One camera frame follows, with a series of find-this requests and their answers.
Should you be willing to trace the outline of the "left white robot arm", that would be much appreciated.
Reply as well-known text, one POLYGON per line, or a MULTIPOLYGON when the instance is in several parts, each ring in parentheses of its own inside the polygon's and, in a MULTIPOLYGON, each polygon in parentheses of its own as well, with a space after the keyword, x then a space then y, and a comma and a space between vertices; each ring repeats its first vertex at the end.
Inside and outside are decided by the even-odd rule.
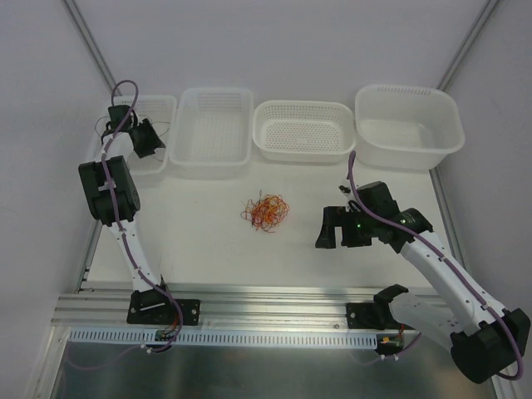
POLYGON ((101 149, 91 161, 78 166, 81 185, 93 219, 106 226, 126 260, 133 291, 161 291, 164 280, 152 268, 140 241, 136 214, 140 196, 131 176, 128 158, 154 155, 165 145, 148 119, 138 120, 132 106, 108 108, 110 120, 101 149))

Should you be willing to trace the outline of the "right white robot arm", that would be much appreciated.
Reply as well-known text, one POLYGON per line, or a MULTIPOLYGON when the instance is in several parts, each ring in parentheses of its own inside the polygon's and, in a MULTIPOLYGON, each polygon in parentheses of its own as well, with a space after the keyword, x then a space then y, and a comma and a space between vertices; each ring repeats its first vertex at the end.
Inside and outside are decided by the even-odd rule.
POLYGON ((361 248, 377 239, 413 265, 438 292, 449 312, 394 284, 359 312, 347 313, 366 328, 406 325, 445 348, 461 373, 474 383, 493 376, 522 377, 531 321, 487 293, 452 256, 429 221, 416 209, 400 210, 381 181, 358 189, 340 186, 342 206, 327 206, 315 242, 318 249, 361 248))

